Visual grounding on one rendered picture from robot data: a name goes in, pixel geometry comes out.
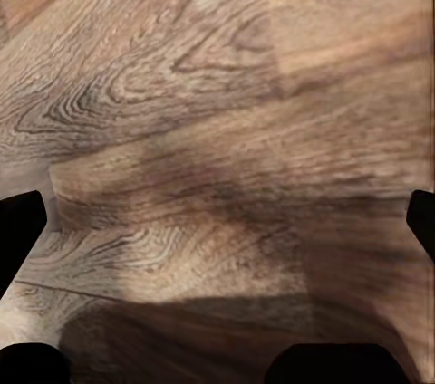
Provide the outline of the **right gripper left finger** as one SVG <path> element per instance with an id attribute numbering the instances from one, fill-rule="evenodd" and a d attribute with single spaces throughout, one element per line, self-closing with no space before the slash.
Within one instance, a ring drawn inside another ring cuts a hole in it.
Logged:
<path id="1" fill-rule="evenodd" d="M 46 208 L 39 191 L 0 200 L 0 299 L 46 223 Z"/>

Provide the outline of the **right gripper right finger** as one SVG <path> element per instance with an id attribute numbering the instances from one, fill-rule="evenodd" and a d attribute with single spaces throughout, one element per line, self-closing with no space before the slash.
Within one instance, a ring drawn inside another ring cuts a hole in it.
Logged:
<path id="1" fill-rule="evenodd" d="M 415 190 L 406 212 L 406 223 L 435 263 L 435 194 Z"/>

